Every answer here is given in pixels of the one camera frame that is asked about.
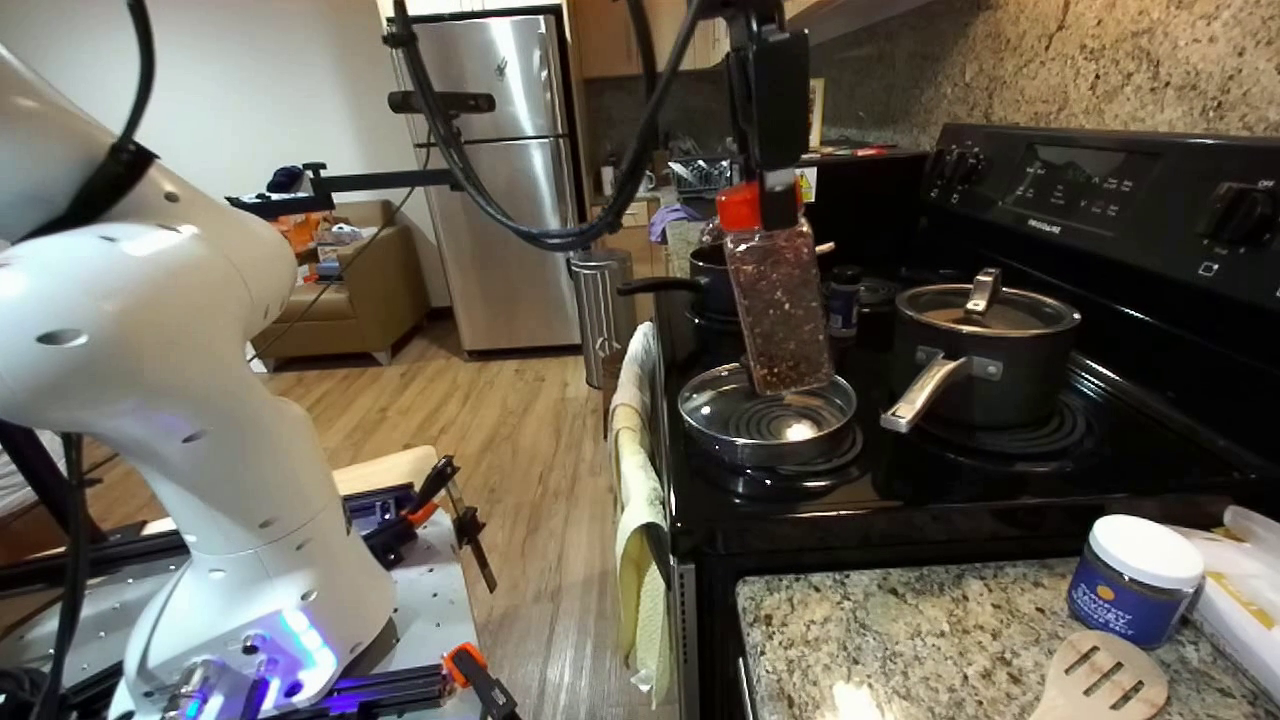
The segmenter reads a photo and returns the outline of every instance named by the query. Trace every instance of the wooden utensil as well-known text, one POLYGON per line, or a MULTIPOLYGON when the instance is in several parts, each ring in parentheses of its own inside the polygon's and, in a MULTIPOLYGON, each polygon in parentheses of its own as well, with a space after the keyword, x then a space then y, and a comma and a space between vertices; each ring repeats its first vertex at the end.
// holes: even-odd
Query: wooden utensil
POLYGON ((1147 720, 1167 706, 1165 668, 1138 643, 1110 634, 1071 634, 1045 673, 1033 720, 1147 720))

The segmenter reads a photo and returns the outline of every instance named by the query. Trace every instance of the stainless steel refrigerator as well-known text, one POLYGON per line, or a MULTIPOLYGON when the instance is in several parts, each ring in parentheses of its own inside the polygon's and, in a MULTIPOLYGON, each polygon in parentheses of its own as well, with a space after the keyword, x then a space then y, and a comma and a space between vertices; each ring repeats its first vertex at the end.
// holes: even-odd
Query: stainless steel refrigerator
MULTIPOLYGON (((586 187, 562 10, 416 17, 412 24, 437 92, 493 102, 489 114, 455 115, 465 154, 493 198, 520 223, 580 223, 586 187)), ((412 115, 408 133, 425 145, 425 115, 412 115)), ((565 256, 529 247, 465 194, 430 187, 430 208, 465 354, 580 344, 565 256)))

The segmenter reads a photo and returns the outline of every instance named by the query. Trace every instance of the black pot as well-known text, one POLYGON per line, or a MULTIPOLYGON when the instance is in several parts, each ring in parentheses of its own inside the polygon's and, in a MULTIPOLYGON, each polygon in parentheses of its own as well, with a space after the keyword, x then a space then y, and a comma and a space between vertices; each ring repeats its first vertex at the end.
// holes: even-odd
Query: black pot
POLYGON ((1057 411, 1079 314, 1036 291, 926 283, 896 295, 891 376, 903 396, 879 417, 913 432, 929 411, 950 427, 1028 427, 1057 411))
POLYGON ((688 275, 642 275, 618 289, 621 295, 642 291, 692 291, 702 316, 736 316, 734 279, 726 267, 726 243, 705 243, 688 256, 688 275))

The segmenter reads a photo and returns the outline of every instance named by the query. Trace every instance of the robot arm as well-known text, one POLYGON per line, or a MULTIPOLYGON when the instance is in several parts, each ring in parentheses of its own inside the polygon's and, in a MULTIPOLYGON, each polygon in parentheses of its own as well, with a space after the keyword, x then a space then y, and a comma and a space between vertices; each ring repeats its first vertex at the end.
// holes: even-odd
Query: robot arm
POLYGON ((293 291, 290 243, 166 166, 96 223, 30 238, 114 133, 8 52, 0 127, 0 417, 107 439, 192 547, 133 629, 116 713, 308 710, 391 617, 391 581, 308 417, 245 369, 293 291))

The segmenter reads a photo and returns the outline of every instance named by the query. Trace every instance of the black stove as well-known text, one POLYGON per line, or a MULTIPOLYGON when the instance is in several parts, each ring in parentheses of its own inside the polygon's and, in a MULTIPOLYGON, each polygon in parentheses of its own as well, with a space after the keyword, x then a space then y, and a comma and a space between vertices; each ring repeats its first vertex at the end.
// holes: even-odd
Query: black stove
MULTIPOLYGON (((1000 264, 1007 283, 1078 306, 1062 407, 1036 427, 926 417, 886 432, 899 380, 891 335, 867 333, 838 354, 859 432, 821 470, 728 470, 668 411, 688 718, 741 718, 741 578, 1078 558, 1104 514, 1196 530, 1227 503, 1280 517, 1275 180, 1268 139, 944 127, 919 232, 879 275, 909 289, 1000 264)), ((721 360, 668 369, 668 392, 721 360)))

